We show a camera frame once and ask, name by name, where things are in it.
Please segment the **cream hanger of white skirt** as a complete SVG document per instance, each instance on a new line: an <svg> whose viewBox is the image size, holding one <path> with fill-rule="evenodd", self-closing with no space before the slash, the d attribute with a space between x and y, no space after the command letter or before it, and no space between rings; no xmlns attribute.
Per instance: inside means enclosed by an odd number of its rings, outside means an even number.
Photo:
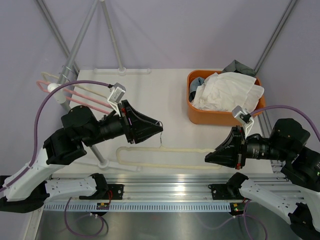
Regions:
<svg viewBox="0 0 320 240"><path fill-rule="evenodd" d="M169 169L220 172L217 164L205 163L205 155L214 150L205 126L193 123L164 122L164 130L137 145L123 145L115 150L114 159L123 166L141 169Z"/></svg>

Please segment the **white pleated skirt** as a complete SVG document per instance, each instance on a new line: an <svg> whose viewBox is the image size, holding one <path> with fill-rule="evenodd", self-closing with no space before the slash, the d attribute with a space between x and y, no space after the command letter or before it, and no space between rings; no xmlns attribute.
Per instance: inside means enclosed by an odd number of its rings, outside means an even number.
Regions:
<svg viewBox="0 0 320 240"><path fill-rule="evenodd" d="M231 112L236 106L253 112L265 89L255 84L256 78L241 73L212 73L204 78L190 102L198 110Z"/></svg>

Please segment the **blue denim skirt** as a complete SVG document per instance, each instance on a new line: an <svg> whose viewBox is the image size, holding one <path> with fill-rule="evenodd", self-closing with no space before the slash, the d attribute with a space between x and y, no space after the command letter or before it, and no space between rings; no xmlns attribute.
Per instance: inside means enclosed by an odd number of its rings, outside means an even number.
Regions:
<svg viewBox="0 0 320 240"><path fill-rule="evenodd" d="M193 79L189 86L189 94L188 94L188 100L189 102L192 102L196 96L196 91L199 86L202 86L205 82L205 79L203 77L196 77Z"/></svg>

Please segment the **pink hanger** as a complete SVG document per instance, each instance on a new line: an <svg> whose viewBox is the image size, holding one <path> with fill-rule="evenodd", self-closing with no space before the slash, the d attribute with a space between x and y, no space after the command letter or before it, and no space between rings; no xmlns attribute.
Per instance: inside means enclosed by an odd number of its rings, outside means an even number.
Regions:
<svg viewBox="0 0 320 240"><path fill-rule="evenodd" d="M61 86L60 84L45 80L37 80L36 85L42 92L45 92L47 94L51 93L57 87ZM66 100L78 105L89 107L90 109L103 114L109 114L112 109L111 105L106 102L81 94L75 90L68 89L67 87L60 89L53 95L53 97L59 104L63 103L63 100Z"/></svg>

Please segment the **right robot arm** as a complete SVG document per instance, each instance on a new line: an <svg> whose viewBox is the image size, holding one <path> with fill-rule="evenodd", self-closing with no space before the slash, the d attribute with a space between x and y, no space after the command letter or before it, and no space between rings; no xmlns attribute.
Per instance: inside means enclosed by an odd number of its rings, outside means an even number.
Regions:
<svg viewBox="0 0 320 240"><path fill-rule="evenodd" d="M210 184L214 192L226 193L233 199L257 202L281 217L303 240L320 238L320 154L306 143L310 133L292 118L281 118L269 137L260 134L245 136L241 126L232 127L230 134L206 163L240 170L247 159L284 162L281 173L301 192L303 202L288 200L237 172L225 184Z"/></svg>

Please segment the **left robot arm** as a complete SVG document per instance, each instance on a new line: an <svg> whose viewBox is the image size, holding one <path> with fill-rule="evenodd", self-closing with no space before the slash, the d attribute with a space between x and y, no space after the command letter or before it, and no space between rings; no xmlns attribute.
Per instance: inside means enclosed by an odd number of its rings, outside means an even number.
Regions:
<svg viewBox="0 0 320 240"><path fill-rule="evenodd" d="M117 107L119 112L113 110L101 120L83 105L62 116L62 128L44 141L35 161L26 164L26 173L20 170L11 176L1 176L4 196L0 199L0 210L24 214L59 199L102 200L111 196L101 173L78 180L50 180L49 176L85 156L85 147L120 136L125 136L130 144L139 144L163 131L159 121L136 111L127 100Z"/></svg>

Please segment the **grey pleated skirt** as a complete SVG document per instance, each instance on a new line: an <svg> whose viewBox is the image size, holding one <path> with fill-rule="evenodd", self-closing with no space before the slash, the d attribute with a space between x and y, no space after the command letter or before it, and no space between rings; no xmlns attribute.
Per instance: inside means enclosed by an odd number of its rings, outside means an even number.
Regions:
<svg viewBox="0 0 320 240"><path fill-rule="evenodd" d="M240 73L251 77L255 77L257 74L252 68L242 64L237 60L233 60L229 65L227 65L222 70L222 73Z"/></svg>

